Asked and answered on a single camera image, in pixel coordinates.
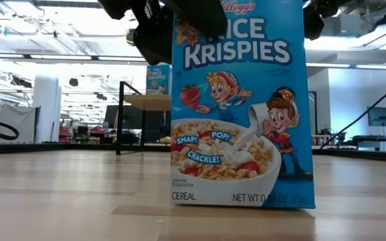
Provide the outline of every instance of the strawberry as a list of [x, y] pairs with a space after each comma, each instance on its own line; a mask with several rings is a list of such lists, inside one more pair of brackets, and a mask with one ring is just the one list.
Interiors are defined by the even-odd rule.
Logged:
[[181, 151], [185, 146], [186, 146], [186, 144], [179, 145], [177, 143], [172, 143], [171, 144], [171, 151]]
[[246, 169], [248, 171], [256, 171], [256, 172], [259, 172], [259, 165], [257, 164], [256, 161], [248, 161], [244, 164], [242, 164], [238, 170], [240, 169]]
[[212, 131], [205, 131], [204, 133], [199, 134], [199, 138], [202, 138], [202, 137], [211, 137], [211, 133], [212, 133]]
[[196, 174], [198, 173], [198, 168], [197, 167], [189, 167], [186, 168], [183, 172], [183, 174], [193, 174], [196, 177]]
[[188, 108], [196, 110], [199, 105], [200, 91], [199, 88], [195, 85], [186, 86], [182, 89], [180, 94], [180, 100]]

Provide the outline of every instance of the wooden floor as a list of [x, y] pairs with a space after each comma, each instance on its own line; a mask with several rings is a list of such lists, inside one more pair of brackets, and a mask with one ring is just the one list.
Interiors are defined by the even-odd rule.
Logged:
[[0, 240], [386, 241], [386, 163], [315, 157], [316, 210], [171, 207], [169, 153], [0, 155]]

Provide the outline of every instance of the kellogg's logo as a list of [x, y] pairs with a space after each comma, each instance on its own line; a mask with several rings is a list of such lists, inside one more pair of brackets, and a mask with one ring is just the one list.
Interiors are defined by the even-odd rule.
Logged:
[[221, 5], [224, 11], [235, 12], [237, 15], [246, 14], [248, 11], [252, 11], [255, 8], [255, 3], [238, 4], [236, 1], [233, 1], [230, 3], [226, 3], [226, 1], [222, 1]]

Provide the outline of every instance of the computer monitor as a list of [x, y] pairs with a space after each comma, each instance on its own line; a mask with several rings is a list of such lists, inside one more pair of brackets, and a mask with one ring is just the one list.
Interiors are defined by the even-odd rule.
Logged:
[[386, 108], [373, 107], [368, 113], [370, 127], [386, 127]]
[[[119, 111], [118, 105], [108, 105], [105, 113], [105, 121], [108, 122], [109, 128], [113, 128], [116, 116]], [[142, 110], [134, 106], [123, 107], [123, 129], [140, 129], [142, 120]]]
[[88, 127], [77, 127], [77, 133], [81, 135], [87, 135]]

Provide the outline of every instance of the cereal box in background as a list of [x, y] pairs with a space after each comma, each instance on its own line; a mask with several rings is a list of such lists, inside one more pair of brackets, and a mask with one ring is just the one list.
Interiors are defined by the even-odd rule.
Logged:
[[219, 38], [174, 23], [171, 199], [314, 208], [302, 2], [222, 6]]
[[159, 65], [147, 67], [147, 94], [169, 94], [171, 66]]

